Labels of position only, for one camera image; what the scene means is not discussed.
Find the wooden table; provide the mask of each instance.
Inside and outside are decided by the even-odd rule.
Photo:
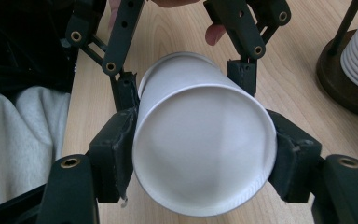
[[[350,0],[288,0],[292,19],[267,44],[259,60],[257,94],[265,107],[283,114],[324,146],[322,155],[345,154],[358,159],[358,116],[333,101],[321,87],[315,66],[322,49],[340,25]],[[98,36],[107,42],[106,10]],[[176,51],[194,51],[216,62],[224,73],[226,61],[238,59],[227,35],[215,46],[204,41],[210,19],[202,2],[185,7],[160,8],[146,2],[125,62],[138,73],[160,57]],[[358,13],[351,29],[358,28]],[[91,139],[115,113],[108,76],[84,52],[78,56],[76,78],[67,122],[63,156],[85,153]],[[305,204],[280,200],[267,183],[252,200],[219,217],[185,217],[155,203],[135,175],[128,188],[129,201],[100,204],[101,223],[313,223],[313,198]]]

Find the metal bolt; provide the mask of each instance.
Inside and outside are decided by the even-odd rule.
[[[338,162],[339,164],[346,166],[348,168],[358,169],[358,162],[352,159],[342,157],[338,159]]]
[[[261,46],[257,46],[255,47],[255,54],[259,55],[263,52],[263,48],[261,48]]]
[[[72,33],[71,33],[71,38],[72,38],[72,40],[73,41],[75,41],[75,42],[80,42],[80,40],[81,40],[81,33],[79,33],[78,31],[73,31]]]
[[[66,161],[61,163],[61,168],[68,169],[77,166],[80,163],[80,160],[77,158],[69,158]]]
[[[279,20],[280,21],[286,21],[287,20],[287,13],[286,12],[281,12],[281,14],[279,14]]]
[[[108,71],[110,71],[110,72],[115,71],[116,65],[115,65],[114,63],[107,63],[107,64],[106,64],[106,69],[107,69]]]

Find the human finger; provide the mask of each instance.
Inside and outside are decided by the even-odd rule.
[[[113,25],[115,25],[115,20],[118,13],[118,8],[120,7],[121,0],[109,0],[109,6],[110,6],[110,19],[109,19],[109,32],[112,31]]]
[[[212,24],[205,32],[205,40],[209,45],[214,46],[225,33],[226,28],[223,25]]]

